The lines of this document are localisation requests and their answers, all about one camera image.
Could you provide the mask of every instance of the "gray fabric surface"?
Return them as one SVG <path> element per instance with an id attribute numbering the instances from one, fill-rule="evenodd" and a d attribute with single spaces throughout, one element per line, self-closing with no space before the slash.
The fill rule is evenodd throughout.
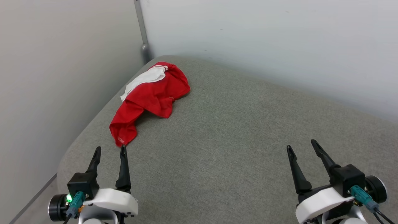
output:
<path id="1" fill-rule="evenodd" d="M 173 104 L 169 119 L 146 113 L 137 121 L 138 136 L 127 154 L 140 210 L 127 224 L 296 223 L 286 145 L 292 145 L 313 187 L 328 184 L 311 139 L 338 164 L 352 163 L 382 179 L 389 200 L 380 209 L 398 221 L 397 124 L 191 58 L 158 57 L 137 74 L 158 61 L 177 65 L 191 92 Z M 97 146 L 102 147 L 98 183 L 115 186 L 119 148 L 108 127 L 124 89 L 63 157 L 60 192 L 67 192 L 75 172 L 87 169 Z M 377 223 L 368 212 L 365 217 Z"/>

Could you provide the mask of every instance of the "cable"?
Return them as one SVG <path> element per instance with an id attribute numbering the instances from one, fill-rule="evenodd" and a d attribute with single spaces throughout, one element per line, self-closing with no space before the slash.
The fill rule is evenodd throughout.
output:
<path id="1" fill-rule="evenodd" d="M 377 219 L 377 221 L 379 221 L 381 224 L 384 224 L 384 222 L 378 217 L 378 215 L 376 213 L 373 213 Z"/>
<path id="2" fill-rule="evenodd" d="M 64 224 L 67 224 L 68 223 L 68 221 L 69 221 L 69 219 L 72 217 L 72 214 L 69 214 L 68 215 L 68 217 L 65 219 L 65 222 L 64 222 Z"/>
<path id="3" fill-rule="evenodd" d="M 385 216 L 378 208 L 375 208 L 375 211 L 381 216 L 383 217 L 385 220 L 387 220 L 387 222 L 391 223 L 391 224 L 395 224 L 393 221 L 391 221 L 387 216 Z"/>

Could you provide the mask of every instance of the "green led light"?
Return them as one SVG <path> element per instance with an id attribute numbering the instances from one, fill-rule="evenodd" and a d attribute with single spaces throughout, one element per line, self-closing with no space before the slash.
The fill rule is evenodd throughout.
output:
<path id="1" fill-rule="evenodd" d="M 67 196 L 66 196 L 66 201 L 67 201 L 68 203 L 71 203 L 71 202 L 72 202 L 72 196 L 71 196 L 71 195 L 67 195 Z"/>

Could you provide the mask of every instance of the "teal connector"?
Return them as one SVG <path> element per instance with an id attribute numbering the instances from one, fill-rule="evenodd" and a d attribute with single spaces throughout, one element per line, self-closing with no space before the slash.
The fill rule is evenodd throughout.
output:
<path id="1" fill-rule="evenodd" d="M 358 185 L 353 186 L 351 188 L 351 195 L 357 201 L 364 204 L 371 213 L 375 213 L 375 208 L 378 208 L 378 204 L 375 201 L 373 201 L 372 196 L 366 193 L 366 191 L 364 191 L 360 186 Z"/>
<path id="2" fill-rule="evenodd" d="M 72 199 L 72 202 L 69 204 L 69 208 L 66 211 L 66 216 L 69 215 L 71 218 L 77 218 L 79 214 L 79 208 L 83 205 L 83 202 L 86 199 L 86 194 L 82 191 L 78 191 Z"/>

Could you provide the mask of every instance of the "gray upholstered bench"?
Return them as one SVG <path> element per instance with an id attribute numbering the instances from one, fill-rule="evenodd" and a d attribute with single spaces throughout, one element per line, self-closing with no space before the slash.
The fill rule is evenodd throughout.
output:
<path id="1" fill-rule="evenodd" d="M 311 139 L 338 164 L 352 163 L 382 179 L 389 199 L 381 209 L 398 220 L 397 124 L 191 58 L 158 57 L 136 76 L 158 61 L 177 65 L 191 92 L 173 104 L 169 119 L 146 113 L 137 121 L 127 153 L 140 210 L 126 223 L 296 223 L 286 145 L 313 187 L 328 184 Z M 98 183 L 114 187 L 120 160 L 109 124 L 123 93 L 68 149 L 58 168 L 60 192 L 67 192 L 75 172 L 87 169 L 97 146 Z"/>

